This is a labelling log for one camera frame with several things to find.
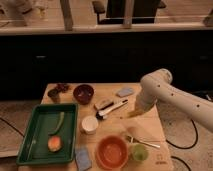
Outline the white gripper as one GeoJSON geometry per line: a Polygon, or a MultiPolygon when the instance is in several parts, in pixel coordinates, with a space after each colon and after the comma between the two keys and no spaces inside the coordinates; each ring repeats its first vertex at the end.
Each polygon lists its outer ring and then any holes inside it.
{"type": "Polygon", "coordinates": [[[149,111],[156,103],[157,98],[146,90],[141,89],[136,96],[135,112],[137,115],[142,115],[144,111],[149,111]]]}

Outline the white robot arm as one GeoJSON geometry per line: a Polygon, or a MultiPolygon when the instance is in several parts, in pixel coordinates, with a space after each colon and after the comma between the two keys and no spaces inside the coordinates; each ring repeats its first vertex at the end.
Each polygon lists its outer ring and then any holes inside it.
{"type": "Polygon", "coordinates": [[[172,80],[173,76],[167,69],[144,75],[140,80],[141,91],[136,96],[135,109],[146,113],[162,100],[213,132],[213,102],[175,88],[171,85],[172,80]]]}

